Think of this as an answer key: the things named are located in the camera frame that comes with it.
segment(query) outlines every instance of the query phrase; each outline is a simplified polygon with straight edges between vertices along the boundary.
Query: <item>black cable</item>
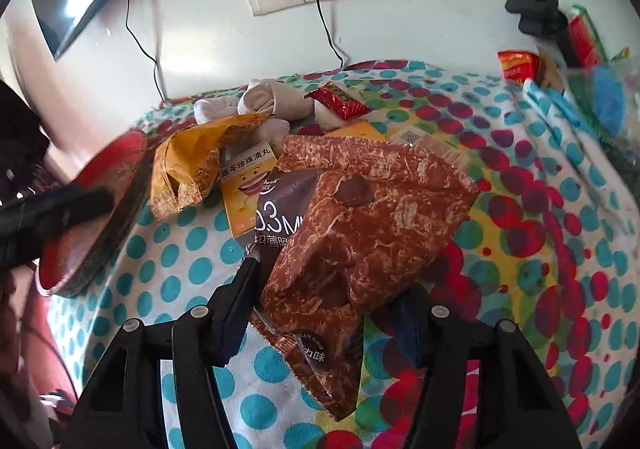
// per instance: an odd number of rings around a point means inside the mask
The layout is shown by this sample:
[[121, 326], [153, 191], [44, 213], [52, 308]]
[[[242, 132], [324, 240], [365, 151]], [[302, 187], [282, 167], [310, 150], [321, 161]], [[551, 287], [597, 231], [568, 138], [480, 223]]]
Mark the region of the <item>black cable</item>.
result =
[[326, 32], [326, 38], [329, 41], [329, 46], [331, 50], [334, 51], [335, 56], [340, 60], [340, 70], [344, 68], [344, 58], [338, 53], [334, 46], [334, 40], [331, 37], [331, 33], [326, 26], [326, 22], [324, 20], [324, 15], [322, 14], [322, 7], [320, 6], [320, 0], [316, 0], [316, 6], [318, 6], [318, 14], [320, 14], [320, 20], [322, 21], [322, 26], [324, 26], [324, 31]]
[[56, 359], [58, 360], [58, 362], [60, 362], [60, 365], [62, 365], [62, 369], [65, 370], [66, 373], [66, 377], [69, 380], [69, 384], [71, 385], [71, 390], [74, 393], [74, 397], [76, 398], [76, 403], [78, 403], [78, 392], [76, 391], [76, 387], [74, 386], [74, 381], [71, 378], [71, 373], [69, 373], [69, 370], [66, 369], [66, 364], [62, 359], [62, 356], [60, 356], [60, 353], [58, 353], [58, 349], [53, 346], [53, 344], [51, 344], [44, 335], [42, 335], [40, 332], [38, 332], [37, 330], [33, 329], [30, 325], [28, 325], [27, 323], [25, 323], [24, 321], [20, 320], [22, 322], [22, 326], [21, 326], [21, 331], [22, 332], [26, 332], [29, 334], [32, 334], [34, 336], [36, 336], [40, 342], [42, 342], [44, 344], [44, 346], [46, 346], [51, 353], [53, 353], [56, 357]]
[[156, 73], [159, 71], [158, 60], [155, 57], [152, 57], [151, 55], [149, 55], [146, 52], [146, 50], [142, 47], [142, 45], [138, 41], [138, 38], [136, 38], [136, 35], [129, 28], [129, 11], [130, 10], [131, 10], [131, 0], [127, 0], [127, 17], [124, 20], [124, 26], [127, 28], [129, 33], [131, 34], [131, 37], [136, 41], [136, 44], [139, 47], [139, 49], [142, 52], [142, 54], [144, 54], [147, 58], [149, 58], [151, 61], [153, 61], [153, 64], [154, 64], [154, 83], [156, 84], [156, 90], [158, 90], [158, 94], [160, 95], [160, 98], [164, 101], [164, 100], [166, 100], [166, 98], [162, 94], [162, 90], [160, 89], [160, 85], [158, 84], [158, 78], [156, 76]]

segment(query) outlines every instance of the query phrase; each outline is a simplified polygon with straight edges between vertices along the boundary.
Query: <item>yellow box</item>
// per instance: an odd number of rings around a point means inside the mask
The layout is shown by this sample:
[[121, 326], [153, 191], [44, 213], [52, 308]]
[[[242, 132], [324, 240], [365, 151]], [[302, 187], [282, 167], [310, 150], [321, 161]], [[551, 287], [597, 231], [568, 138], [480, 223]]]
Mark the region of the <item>yellow box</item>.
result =
[[386, 142], [385, 136], [375, 129], [369, 122], [361, 120], [344, 128], [338, 128], [327, 134], [328, 137], [356, 137], [359, 139], [380, 140]]
[[269, 143], [263, 142], [232, 158], [220, 170], [220, 189], [229, 228], [242, 247], [254, 241], [260, 190], [277, 161]]

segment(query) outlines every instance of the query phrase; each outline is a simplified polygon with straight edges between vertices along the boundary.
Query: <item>cartoon mouth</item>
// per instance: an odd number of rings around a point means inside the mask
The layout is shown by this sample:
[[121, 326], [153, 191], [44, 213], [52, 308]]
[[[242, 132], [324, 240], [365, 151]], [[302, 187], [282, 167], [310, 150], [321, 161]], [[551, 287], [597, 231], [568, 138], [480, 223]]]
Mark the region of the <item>cartoon mouth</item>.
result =
[[241, 190], [247, 196], [254, 196], [260, 192], [262, 189], [262, 184], [269, 176], [269, 171], [264, 171], [262, 173], [257, 174], [251, 180], [247, 180], [244, 184], [242, 184], [238, 189]]

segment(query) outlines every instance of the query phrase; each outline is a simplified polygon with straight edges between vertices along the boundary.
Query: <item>red wrapper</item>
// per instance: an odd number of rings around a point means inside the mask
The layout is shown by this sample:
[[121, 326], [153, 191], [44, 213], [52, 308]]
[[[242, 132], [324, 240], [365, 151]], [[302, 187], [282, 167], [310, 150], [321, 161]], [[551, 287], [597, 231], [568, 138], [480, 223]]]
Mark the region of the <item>red wrapper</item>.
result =
[[306, 98], [311, 97], [329, 108], [343, 121], [351, 121], [368, 114], [371, 108], [367, 108], [359, 100], [351, 97], [347, 92], [329, 81], [324, 86], [309, 92]]
[[509, 50], [498, 52], [504, 78], [523, 85], [527, 79], [535, 79], [540, 66], [540, 57], [531, 52]]

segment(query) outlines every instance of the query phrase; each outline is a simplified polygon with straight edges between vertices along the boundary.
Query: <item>tablecloth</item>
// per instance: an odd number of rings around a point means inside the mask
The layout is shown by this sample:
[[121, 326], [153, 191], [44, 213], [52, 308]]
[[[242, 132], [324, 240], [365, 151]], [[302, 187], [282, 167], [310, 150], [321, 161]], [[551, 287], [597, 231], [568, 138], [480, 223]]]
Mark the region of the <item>tablecloth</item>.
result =
[[[367, 119], [387, 137], [415, 124], [470, 157], [468, 174], [482, 193], [421, 282], [434, 303], [463, 317], [517, 321], [583, 446], [597, 449], [636, 356], [640, 217], [575, 106], [532, 83], [520, 93], [499, 76], [420, 61], [281, 79], [306, 91], [327, 80], [359, 92], [374, 109]], [[193, 117], [200, 96], [153, 110], [136, 125], [166, 135]], [[96, 280], [74, 299], [51, 300], [49, 323], [77, 388], [127, 317], [145, 324], [177, 318], [230, 281], [241, 258], [217, 188], [202, 204], [161, 222], [145, 204]], [[249, 327], [239, 354], [215, 369], [238, 447], [401, 447], [420, 373], [375, 318], [366, 319], [364, 349], [356, 412], [336, 423]], [[477, 383], [477, 370], [470, 370]], [[162, 365], [162, 395], [170, 446], [182, 449], [170, 363]], [[472, 397], [465, 399], [460, 447], [471, 439], [474, 406]]]

